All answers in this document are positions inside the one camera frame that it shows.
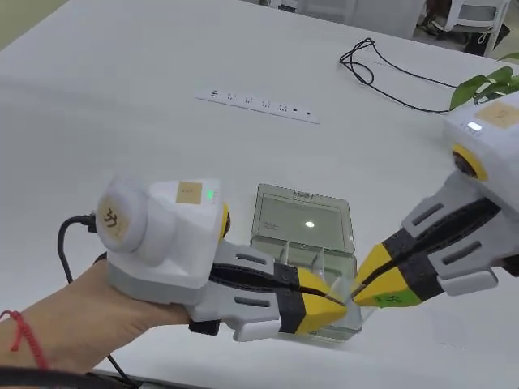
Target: black wire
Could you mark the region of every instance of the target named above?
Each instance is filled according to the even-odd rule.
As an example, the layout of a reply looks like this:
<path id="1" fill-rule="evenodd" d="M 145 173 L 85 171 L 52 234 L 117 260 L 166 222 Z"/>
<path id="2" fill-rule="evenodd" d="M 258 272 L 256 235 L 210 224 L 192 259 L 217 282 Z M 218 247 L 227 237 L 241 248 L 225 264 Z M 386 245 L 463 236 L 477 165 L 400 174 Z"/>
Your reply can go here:
<path id="1" fill-rule="evenodd" d="M 65 234 L 68 228 L 73 224 L 81 224 L 88 227 L 89 231 L 95 231 L 96 228 L 96 218 L 94 215 L 85 215 L 85 216 L 73 216 L 67 220 L 65 220 L 58 231 L 58 257 L 62 263 L 63 271 L 65 272 L 65 277 L 67 282 L 70 284 L 74 281 L 74 277 L 72 276 L 71 267 L 68 264 L 68 260 L 65 256 L 65 251 L 63 247 L 65 246 Z M 125 381 L 126 384 L 131 387 L 139 387 L 136 383 L 134 383 L 130 377 L 121 369 L 121 366 L 115 361 L 114 357 L 111 355 L 106 357 L 109 362 L 112 364 L 114 369 L 119 373 L 121 378 Z"/>
<path id="2" fill-rule="evenodd" d="M 373 71 L 369 67 L 364 65 L 363 63 L 354 61 L 354 54 L 356 54 L 358 51 L 365 49 L 367 47 L 372 47 L 373 50 L 377 53 L 377 55 L 380 57 L 380 59 L 382 59 L 384 62 L 386 62 L 392 68 L 397 69 L 398 71 L 401 71 L 402 73 L 405 73 L 407 75 L 412 75 L 413 77 L 416 77 L 418 79 L 424 79 L 424 80 L 432 82 L 432 83 L 437 83 L 437 84 L 443 85 L 447 88 L 453 88 L 453 89 L 456 88 L 454 85 L 451 85 L 450 83 L 444 83 L 442 81 L 438 81 L 437 79 L 430 79 L 430 78 L 424 77 L 422 75 L 416 75 L 415 73 L 411 73 L 410 71 L 407 71 L 397 65 L 394 65 L 380 53 L 380 51 L 375 46 L 375 41 L 373 41 L 373 39 L 371 39 L 371 38 L 366 38 L 366 39 L 358 42 L 348 53 L 342 55 L 339 58 L 339 63 L 342 66 L 344 66 L 346 69 L 351 71 L 351 73 L 355 76 L 355 78 L 360 83 L 368 86 L 369 88 L 377 91 L 378 93 L 383 94 L 384 96 L 388 97 L 389 99 L 396 101 L 397 103 L 400 103 L 408 108 L 415 109 L 420 112 L 426 112 L 426 113 L 448 113 L 448 112 L 450 112 L 450 109 L 436 110 L 436 109 L 425 109 L 425 108 L 417 107 L 416 105 L 406 103 L 405 101 L 400 100 L 400 99 L 396 98 L 395 96 L 392 96 L 389 93 L 384 92 L 384 91 L 378 89 L 376 86 L 374 86 L 373 83 L 375 82 L 375 74 L 373 73 Z M 357 72 L 357 70 L 355 69 L 357 66 L 360 66 L 365 71 L 367 71 L 367 73 L 369 74 L 369 79 L 365 79 Z"/>
<path id="3" fill-rule="evenodd" d="M 0 366 L 0 387 L 70 387 L 78 389 L 123 389 L 113 381 L 55 370 Z"/>

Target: red bracelet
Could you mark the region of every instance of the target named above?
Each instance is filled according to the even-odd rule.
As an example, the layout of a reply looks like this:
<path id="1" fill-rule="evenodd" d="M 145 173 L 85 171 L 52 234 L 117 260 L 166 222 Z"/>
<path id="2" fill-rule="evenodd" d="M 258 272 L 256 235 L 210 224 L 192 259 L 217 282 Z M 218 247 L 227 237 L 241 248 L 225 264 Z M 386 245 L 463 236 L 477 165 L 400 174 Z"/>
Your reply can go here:
<path id="1" fill-rule="evenodd" d="M 2 318 L 6 314 L 9 315 L 18 324 L 18 327 L 16 329 L 16 337 L 11 346 L 11 351 L 16 352 L 19 350 L 19 344 L 21 343 L 23 336 L 27 341 L 29 348 L 31 349 L 32 355 L 34 356 L 34 360 L 36 361 L 37 366 L 43 370 L 48 369 L 49 364 L 47 363 L 47 360 L 43 355 L 43 351 L 41 350 L 38 341 L 34 337 L 34 334 L 32 333 L 30 326 L 24 321 L 22 314 L 16 310 L 4 310 L 0 314 L 0 320 L 2 320 Z"/>

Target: clear plastic box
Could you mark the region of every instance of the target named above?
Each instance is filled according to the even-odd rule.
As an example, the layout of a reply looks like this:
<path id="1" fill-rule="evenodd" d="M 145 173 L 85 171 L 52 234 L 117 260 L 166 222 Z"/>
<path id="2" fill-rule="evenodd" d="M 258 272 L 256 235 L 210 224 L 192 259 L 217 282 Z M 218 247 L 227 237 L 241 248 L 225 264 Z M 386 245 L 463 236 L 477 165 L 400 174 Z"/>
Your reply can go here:
<path id="1" fill-rule="evenodd" d="M 350 208 L 343 199 L 258 185 L 251 246 L 276 261 L 306 267 L 343 296 L 347 315 L 312 333 L 322 340 L 345 341 L 362 329 L 372 310 L 350 298 L 357 274 Z"/>

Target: electrical outlet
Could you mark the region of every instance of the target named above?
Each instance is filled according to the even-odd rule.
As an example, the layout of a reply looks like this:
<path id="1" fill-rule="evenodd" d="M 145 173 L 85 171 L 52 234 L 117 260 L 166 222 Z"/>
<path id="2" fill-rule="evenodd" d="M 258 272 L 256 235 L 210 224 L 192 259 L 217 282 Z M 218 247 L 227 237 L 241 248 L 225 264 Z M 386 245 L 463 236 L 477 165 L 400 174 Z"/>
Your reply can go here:
<path id="1" fill-rule="evenodd" d="M 260 99 L 250 94 L 212 89 L 207 92 L 198 93 L 196 98 L 225 105 L 232 105 L 233 107 L 270 113 L 271 115 L 282 116 L 283 118 L 319 124 L 319 119 L 309 109 L 304 109 L 303 107 L 293 104 L 277 103 L 270 100 Z"/>

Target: tan sticker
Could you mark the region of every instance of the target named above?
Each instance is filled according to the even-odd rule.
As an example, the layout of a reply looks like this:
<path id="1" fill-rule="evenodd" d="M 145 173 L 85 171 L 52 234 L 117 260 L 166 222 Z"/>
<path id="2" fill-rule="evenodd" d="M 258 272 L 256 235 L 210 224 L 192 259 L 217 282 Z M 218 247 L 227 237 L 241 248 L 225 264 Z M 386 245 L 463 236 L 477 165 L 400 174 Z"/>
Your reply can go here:
<path id="1" fill-rule="evenodd" d="M 476 118 L 506 130 L 519 123 L 519 109 L 496 101 L 476 113 Z"/>
<path id="2" fill-rule="evenodd" d="M 177 203 L 201 204 L 202 203 L 202 182 L 178 183 Z"/>
<path id="3" fill-rule="evenodd" d="M 100 222 L 112 239 L 120 242 L 127 233 L 130 222 L 115 206 L 112 199 L 106 196 L 97 209 Z"/>

